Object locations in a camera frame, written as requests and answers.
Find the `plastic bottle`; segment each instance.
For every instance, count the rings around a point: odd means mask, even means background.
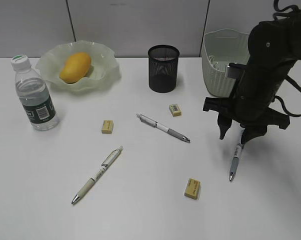
[[[49,90],[41,76],[32,69],[26,55],[11,59],[16,72],[15,89],[30,124],[39,131],[52,129],[59,123]]]

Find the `white plastic basket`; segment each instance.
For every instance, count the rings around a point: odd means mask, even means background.
[[[225,77],[229,63],[247,64],[249,34],[221,29],[204,35],[202,71],[208,92],[216,97],[229,97],[235,79]]]

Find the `white pen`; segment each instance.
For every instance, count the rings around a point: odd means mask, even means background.
[[[98,179],[101,178],[101,176],[106,172],[110,165],[115,161],[115,159],[121,154],[122,150],[123,146],[120,146],[108,155],[106,160],[101,164],[101,169],[98,171],[95,177],[88,179],[86,184],[78,191],[76,196],[73,198],[71,204],[77,203],[80,199],[82,199],[85,196],[85,194],[92,188],[92,186],[94,186]]]
[[[242,144],[242,135],[243,135],[244,130],[245,130],[245,128],[241,127],[239,141],[235,147],[234,157],[232,158],[232,161],[231,161],[231,166],[230,166],[230,170],[229,170],[229,181],[230,182],[232,182],[235,178],[237,167],[239,165],[239,161],[240,161],[242,151],[244,148],[244,144]]]
[[[150,119],[147,116],[144,116],[142,114],[136,114],[136,116],[140,119],[140,121],[142,123],[150,125],[153,128],[158,128],[158,129],[162,130],[163,132],[165,132],[169,135],[172,135],[173,137],[178,138],[179,140],[182,140],[186,143],[191,142],[191,140],[188,137],[184,136],[183,134],[181,134],[171,128],[168,128],[167,126],[164,126],[163,124],[160,124],[157,121],[154,121],[153,119]]]

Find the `glass bowl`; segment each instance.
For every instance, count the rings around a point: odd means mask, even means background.
[[[91,58],[88,73],[75,83],[66,83],[59,78],[67,58],[75,53],[85,52]],[[77,41],[54,47],[45,53],[36,64],[44,81],[70,91],[98,88],[110,78],[120,78],[119,64],[114,57],[114,51],[107,46],[90,41]]]

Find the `yellow eraser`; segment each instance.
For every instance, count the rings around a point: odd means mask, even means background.
[[[173,117],[182,115],[182,111],[177,104],[169,105],[169,110]]]
[[[113,132],[114,123],[112,120],[104,120],[101,132],[103,134],[111,134]]]
[[[190,178],[188,180],[184,195],[191,199],[197,199],[198,194],[199,194],[200,185],[201,185],[200,181]]]

